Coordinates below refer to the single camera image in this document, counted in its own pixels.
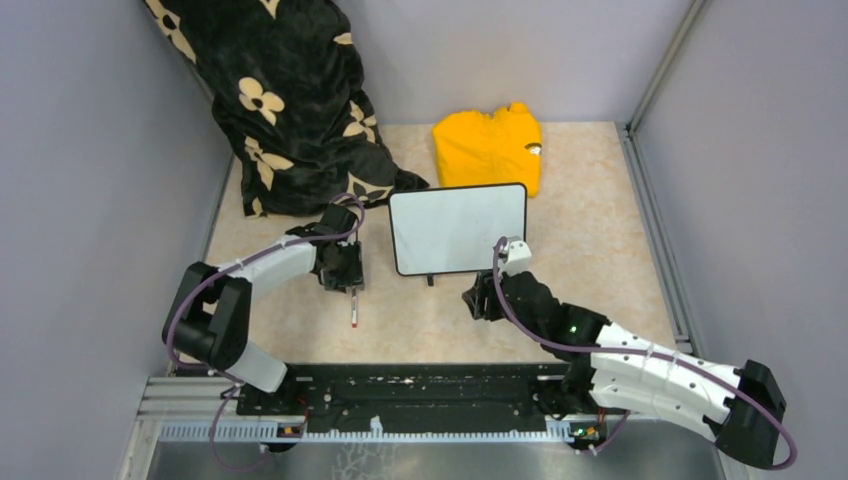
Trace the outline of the red capped white marker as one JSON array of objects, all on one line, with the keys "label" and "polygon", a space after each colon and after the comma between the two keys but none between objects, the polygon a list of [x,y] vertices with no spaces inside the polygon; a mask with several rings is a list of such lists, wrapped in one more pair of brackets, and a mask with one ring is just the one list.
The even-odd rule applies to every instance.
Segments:
[{"label": "red capped white marker", "polygon": [[359,325],[359,289],[353,288],[351,291],[351,326],[358,328]]}]

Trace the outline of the black framed whiteboard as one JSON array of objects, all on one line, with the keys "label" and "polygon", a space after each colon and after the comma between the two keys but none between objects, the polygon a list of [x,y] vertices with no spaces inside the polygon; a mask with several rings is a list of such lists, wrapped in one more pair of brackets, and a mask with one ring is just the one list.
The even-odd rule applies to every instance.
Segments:
[{"label": "black framed whiteboard", "polygon": [[528,193],[521,183],[400,192],[388,207],[402,277],[486,270],[500,238],[526,238]]}]

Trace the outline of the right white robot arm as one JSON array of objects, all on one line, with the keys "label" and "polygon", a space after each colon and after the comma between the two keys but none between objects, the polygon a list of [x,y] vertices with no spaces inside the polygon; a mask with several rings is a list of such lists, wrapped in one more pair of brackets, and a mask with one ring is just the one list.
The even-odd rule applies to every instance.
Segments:
[{"label": "right white robot arm", "polygon": [[619,409],[701,435],[748,466],[786,469],[798,449],[769,367],[717,364],[662,347],[607,316],[562,302],[529,272],[477,274],[462,300],[476,320],[506,319],[568,363],[563,398],[576,412]]}]

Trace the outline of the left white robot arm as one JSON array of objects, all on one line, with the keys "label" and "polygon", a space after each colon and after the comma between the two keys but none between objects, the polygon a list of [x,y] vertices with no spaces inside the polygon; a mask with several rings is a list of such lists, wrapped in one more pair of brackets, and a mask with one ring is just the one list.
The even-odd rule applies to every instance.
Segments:
[{"label": "left white robot arm", "polygon": [[362,245],[356,233],[362,214],[331,205],[319,221],[288,230],[253,255],[219,266],[191,264],[184,272],[162,340],[173,356],[260,390],[277,414],[292,411],[298,384],[288,365],[249,339],[252,305],[284,283],[313,275],[327,291],[352,293],[365,284]]}]

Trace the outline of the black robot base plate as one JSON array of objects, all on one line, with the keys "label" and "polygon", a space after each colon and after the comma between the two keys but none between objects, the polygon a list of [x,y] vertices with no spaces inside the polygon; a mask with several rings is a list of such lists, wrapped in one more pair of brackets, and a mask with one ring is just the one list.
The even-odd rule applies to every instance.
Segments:
[{"label": "black robot base plate", "polygon": [[587,372],[563,362],[520,364],[294,364],[279,389],[245,387],[242,416],[305,415],[309,433],[541,432],[549,420],[596,420]]}]

